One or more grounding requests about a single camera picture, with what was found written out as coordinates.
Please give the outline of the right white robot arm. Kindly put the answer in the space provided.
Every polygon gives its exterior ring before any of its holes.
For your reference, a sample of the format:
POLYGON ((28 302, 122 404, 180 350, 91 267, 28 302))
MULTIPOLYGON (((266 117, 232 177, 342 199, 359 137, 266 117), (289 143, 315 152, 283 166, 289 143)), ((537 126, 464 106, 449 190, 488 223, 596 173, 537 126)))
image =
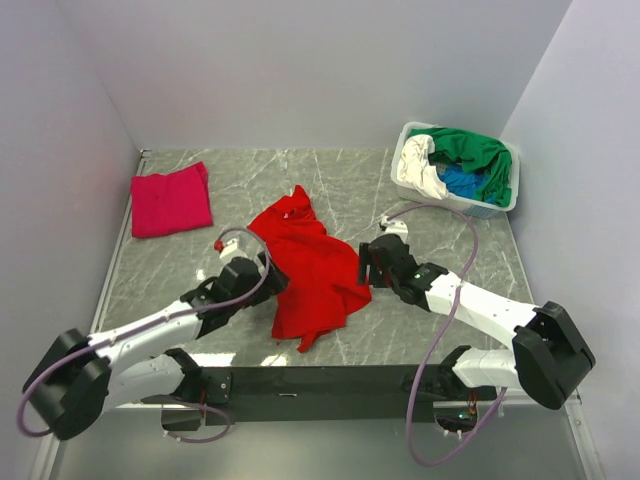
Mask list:
POLYGON ((451 314, 500 343, 497 350, 461 345, 440 363, 427 366, 419 388, 435 401, 462 400, 474 389, 508 388, 558 410, 596 364, 561 305, 510 300, 437 264, 419 264, 397 234, 360 245, 358 281, 389 288, 424 311, 451 314))

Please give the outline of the red t-shirt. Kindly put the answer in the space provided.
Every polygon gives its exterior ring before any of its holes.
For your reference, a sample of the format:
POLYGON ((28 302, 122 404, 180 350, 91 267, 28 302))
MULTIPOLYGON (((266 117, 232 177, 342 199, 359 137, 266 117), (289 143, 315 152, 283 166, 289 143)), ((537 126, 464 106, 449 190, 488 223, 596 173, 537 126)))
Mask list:
POLYGON ((302 186, 266 208, 248 228, 266 243, 272 261, 289 278, 278 295, 274 339, 297 339, 297 350, 305 353, 371 302, 369 287, 358 283, 356 251, 327 233, 302 186))

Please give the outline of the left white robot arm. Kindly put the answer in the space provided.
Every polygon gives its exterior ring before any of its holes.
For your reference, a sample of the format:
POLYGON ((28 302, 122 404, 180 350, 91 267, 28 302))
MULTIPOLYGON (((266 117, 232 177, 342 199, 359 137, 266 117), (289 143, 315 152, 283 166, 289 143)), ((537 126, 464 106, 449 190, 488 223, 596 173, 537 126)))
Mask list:
POLYGON ((25 382, 18 409, 32 406, 47 433, 69 440, 105 412, 154 396, 187 404, 201 368, 181 344, 224 326, 240 310, 283 293, 287 275, 267 256, 236 256, 159 312, 109 331, 60 334, 25 382))

